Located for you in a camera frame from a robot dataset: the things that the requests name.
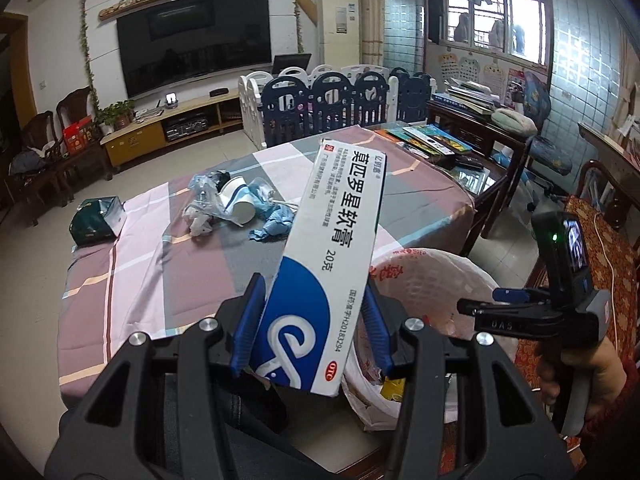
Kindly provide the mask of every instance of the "metal screw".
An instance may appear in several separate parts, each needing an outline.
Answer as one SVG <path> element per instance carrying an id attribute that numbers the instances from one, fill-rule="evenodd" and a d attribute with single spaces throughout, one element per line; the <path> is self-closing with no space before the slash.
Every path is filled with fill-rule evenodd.
<path id="1" fill-rule="evenodd" d="M 420 332 L 424 328 L 424 321 L 417 317 L 410 317 L 404 322 L 404 326 L 411 332 Z"/>
<path id="2" fill-rule="evenodd" d="M 494 336 L 487 332 L 481 332 L 476 335 L 476 341 L 478 341 L 482 346 L 491 346 L 494 344 Z"/>
<path id="3" fill-rule="evenodd" d="M 129 336 L 129 344 L 140 346 L 146 342 L 146 334 L 144 332 L 134 332 Z"/>
<path id="4" fill-rule="evenodd" d="M 218 328 L 218 320 L 212 317 L 206 317 L 198 323 L 198 326 L 200 330 L 204 330 L 204 332 L 213 332 Z"/>

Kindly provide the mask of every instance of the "human hand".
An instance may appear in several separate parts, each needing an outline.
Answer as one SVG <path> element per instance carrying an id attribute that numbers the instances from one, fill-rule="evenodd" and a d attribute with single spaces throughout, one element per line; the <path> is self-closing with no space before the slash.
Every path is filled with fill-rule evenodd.
<path id="1" fill-rule="evenodd" d="M 561 363 L 573 368 L 592 368 L 593 383 L 585 420 L 591 420 L 600 410 L 619 396 L 626 383 L 626 373 L 609 338 L 588 349 L 562 350 L 559 342 L 540 342 L 536 355 L 542 356 L 536 367 L 540 377 L 540 392 L 545 404 L 553 405 L 560 395 L 558 384 Z"/>

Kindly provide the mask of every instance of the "green box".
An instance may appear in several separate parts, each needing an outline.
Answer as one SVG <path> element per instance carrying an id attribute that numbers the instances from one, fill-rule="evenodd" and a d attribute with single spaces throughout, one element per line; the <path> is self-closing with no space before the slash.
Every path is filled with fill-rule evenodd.
<path id="1" fill-rule="evenodd" d="M 127 219 L 117 196 L 91 198 L 81 203 L 69 232 L 78 246 L 115 240 Z"/>

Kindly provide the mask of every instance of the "cup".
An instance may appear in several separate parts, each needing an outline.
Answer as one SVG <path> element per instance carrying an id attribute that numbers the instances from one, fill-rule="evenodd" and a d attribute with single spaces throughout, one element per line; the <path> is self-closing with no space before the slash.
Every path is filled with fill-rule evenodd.
<path id="1" fill-rule="evenodd" d="M 244 178 L 236 176 L 220 190 L 220 200 L 225 212 L 234 216 L 240 225 L 249 223 L 255 216 L 254 201 Z"/>

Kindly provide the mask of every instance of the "ivy vine decoration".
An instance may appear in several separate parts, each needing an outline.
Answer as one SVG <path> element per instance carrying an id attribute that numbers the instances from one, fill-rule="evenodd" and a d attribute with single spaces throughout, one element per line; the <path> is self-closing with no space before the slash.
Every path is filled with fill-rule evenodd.
<path id="1" fill-rule="evenodd" d="M 98 92 L 94 86 L 94 73 L 91 72 L 91 63 L 89 58 L 89 41 L 86 38 L 86 32 L 88 26 L 86 24 L 86 0 L 80 0 L 80 49 L 84 56 L 84 72 L 86 78 L 89 81 L 89 91 L 91 96 L 91 103 L 94 106 L 94 110 L 97 112 L 100 109 L 100 101 L 98 101 Z"/>
<path id="2" fill-rule="evenodd" d="M 298 37 L 298 53 L 304 54 L 305 46 L 302 42 L 302 22 L 300 21 L 300 6 L 296 0 L 293 1 L 294 14 L 296 15 L 296 35 Z"/>

